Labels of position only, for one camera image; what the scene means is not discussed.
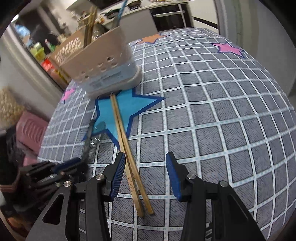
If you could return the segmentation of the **dark plastic spoon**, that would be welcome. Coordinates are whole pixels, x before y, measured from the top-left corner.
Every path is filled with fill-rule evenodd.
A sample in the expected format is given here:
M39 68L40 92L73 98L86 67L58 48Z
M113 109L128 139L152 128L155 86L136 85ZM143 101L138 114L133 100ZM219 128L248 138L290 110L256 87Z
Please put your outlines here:
M96 123L96 120L91 120L84 137L84 148L82 152L82 160L86 161L88 159L89 151L97 146L100 142L100 133L105 130L106 123L101 121Z

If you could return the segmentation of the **blue patterned chopstick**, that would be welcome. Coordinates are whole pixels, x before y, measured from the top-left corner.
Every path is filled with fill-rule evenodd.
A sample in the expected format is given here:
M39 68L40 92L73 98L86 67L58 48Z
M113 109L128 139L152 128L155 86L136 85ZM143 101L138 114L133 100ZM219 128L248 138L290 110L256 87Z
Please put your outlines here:
M122 6L121 6L121 8L120 8L120 10L118 12L118 15L113 20L113 26L112 26L113 28L116 28L116 27L119 26L119 23L120 23L122 15L123 15L123 11L124 11L124 9L125 9L125 7L127 5L127 2L128 2L128 0L123 1Z

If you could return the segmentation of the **pink plastic crate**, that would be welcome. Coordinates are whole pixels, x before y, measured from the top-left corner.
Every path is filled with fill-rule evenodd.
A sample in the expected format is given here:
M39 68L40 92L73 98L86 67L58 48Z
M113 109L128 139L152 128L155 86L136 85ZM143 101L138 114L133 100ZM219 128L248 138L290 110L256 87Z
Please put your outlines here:
M24 111L16 124L16 146L25 155L37 158L48 124L37 115Z

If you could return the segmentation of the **long bamboo chopstick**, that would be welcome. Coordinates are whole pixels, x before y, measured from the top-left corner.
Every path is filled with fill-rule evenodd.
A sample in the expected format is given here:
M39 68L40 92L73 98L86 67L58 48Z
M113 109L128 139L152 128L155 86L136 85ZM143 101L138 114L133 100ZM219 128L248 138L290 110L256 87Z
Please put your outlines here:
M135 184L135 180L134 180L134 177L132 174L132 169L130 167L130 163L129 163L129 159L128 159L127 150L125 149L125 146L123 143L122 131L120 128L118 114L116 112L116 98L115 98L114 94L110 95L110 100L111 100L111 106L112 106L112 110L113 110L113 114L114 114L115 125L116 125L116 129L117 129L120 151L125 154L125 159L126 159L125 173L126 173L127 182L128 182L129 189L130 189L130 192L131 192L131 195L133 198L135 209L137 210L137 214L139 217L143 217L144 216L144 209L142 207L142 203L141 203L140 197L138 195L137 186Z

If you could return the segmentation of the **short bamboo chopstick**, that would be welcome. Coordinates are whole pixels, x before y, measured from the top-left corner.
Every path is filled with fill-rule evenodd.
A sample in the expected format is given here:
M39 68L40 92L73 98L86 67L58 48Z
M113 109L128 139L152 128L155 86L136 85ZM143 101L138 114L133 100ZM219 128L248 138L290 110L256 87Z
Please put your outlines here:
M134 161L132 151L130 149L130 145L129 145L129 142L128 142L128 138L127 138L127 135L125 133L125 127L123 125L123 121L122 121L122 118L121 118L121 115L120 115L117 100L116 100L116 112L118 114L120 128L121 128L121 131L122 131L123 143L124 143L125 149L127 150L129 164L130 164L130 167L132 169L132 174L133 174L133 177L134 177L134 180L135 180L135 184L137 186L138 195L139 195L139 197L142 196L148 214L152 215L152 214L154 214L154 210L153 210L153 207L152 207L152 205L150 203L148 195L146 193L145 187L143 185L142 179L141 179L139 171L137 169L137 165L136 165L136 163Z

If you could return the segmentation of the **left pink star marker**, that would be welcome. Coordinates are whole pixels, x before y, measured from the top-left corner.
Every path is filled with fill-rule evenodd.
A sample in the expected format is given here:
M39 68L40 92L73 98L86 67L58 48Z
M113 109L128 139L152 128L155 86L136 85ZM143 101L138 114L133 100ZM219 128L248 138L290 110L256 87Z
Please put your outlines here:
M73 94L75 91L76 91L75 87L71 87L69 89L66 89L63 96L62 96L62 98L61 98L61 102L65 103L66 100L69 99L70 95Z

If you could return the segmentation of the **pink star marker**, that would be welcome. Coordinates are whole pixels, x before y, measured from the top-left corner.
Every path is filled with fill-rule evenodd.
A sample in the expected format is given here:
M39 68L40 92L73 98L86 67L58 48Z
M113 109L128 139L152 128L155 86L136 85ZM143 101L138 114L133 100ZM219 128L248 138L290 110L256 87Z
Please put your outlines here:
M71 87L69 89L66 89L63 96L62 96L62 98L61 98L61 102L65 103L66 100L69 99L70 95L73 94L75 91L76 91L75 87Z
M218 53L232 53L241 58L245 58L243 52L244 50L238 47L232 46L229 42L225 43L211 43L211 45L218 48Z

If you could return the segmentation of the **grey checkered tablecloth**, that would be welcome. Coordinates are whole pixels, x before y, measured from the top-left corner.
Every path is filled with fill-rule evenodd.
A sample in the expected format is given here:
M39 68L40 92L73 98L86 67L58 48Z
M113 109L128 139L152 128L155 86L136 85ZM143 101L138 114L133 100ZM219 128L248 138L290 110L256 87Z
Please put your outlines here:
M123 179L106 217L112 240L179 240L186 204L178 202L165 165L173 152L190 173L227 181L266 239L295 210L295 109L250 54L218 53L229 40L208 29L162 33L130 47L143 79L137 94L165 100L133 119L129 145L154 215L141 218Z

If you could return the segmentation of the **blue star marker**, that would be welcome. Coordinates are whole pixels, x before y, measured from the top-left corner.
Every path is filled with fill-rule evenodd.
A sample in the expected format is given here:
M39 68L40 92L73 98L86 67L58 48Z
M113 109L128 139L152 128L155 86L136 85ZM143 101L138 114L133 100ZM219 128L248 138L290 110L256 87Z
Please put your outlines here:
M164 97L156 95L141 95L137 94L136 89L128 89L120 91L116 94L116 100L119 107L120 115L125 127L127 137L130 136L133 119L141 113L149 110L161 101ZM96 123L105 121L106 128L101 133L105 133L113 144L119 149L118 135L115 126L114 114L112 111L110 97L91 99L91 104L94 104Z

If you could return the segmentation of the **beige utensil holder caddy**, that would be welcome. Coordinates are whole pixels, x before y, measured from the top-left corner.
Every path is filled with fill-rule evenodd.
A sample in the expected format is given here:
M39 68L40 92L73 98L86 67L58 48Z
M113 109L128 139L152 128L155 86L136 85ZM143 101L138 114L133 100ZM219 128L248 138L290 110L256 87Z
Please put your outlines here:
M49 55L65 79L75 81L89 98L140 84L142 69L136 64L121 27L103 33L87 46L84 33L85 28L80 28Z

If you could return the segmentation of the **right pink star marker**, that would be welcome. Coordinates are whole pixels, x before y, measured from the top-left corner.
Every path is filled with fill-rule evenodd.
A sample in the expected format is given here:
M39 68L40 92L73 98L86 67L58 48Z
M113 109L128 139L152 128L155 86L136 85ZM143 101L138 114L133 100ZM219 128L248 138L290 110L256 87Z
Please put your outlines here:
M225 43L211 43L211 45L218 48L218 53L232 53L241 58L245 58L243 52L244 50L238 47L232 46L229 42Z

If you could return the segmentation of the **orange star marker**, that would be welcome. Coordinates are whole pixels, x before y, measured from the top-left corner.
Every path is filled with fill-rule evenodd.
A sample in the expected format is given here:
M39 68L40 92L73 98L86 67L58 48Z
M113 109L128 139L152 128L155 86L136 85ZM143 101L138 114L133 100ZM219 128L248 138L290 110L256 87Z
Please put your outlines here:
M168 37L168 35L155 34L155 35L142 38L140 41L137 42L137 44L149 43L153 45L158 39L165 38L165 37Z

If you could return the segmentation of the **black built-in oven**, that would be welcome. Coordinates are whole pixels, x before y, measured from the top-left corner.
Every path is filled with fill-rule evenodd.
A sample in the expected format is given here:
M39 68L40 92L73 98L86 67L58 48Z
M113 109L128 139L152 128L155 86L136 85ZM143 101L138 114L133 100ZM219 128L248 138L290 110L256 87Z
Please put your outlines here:
M193 27L189 4L158 6L149 11L158 32Z

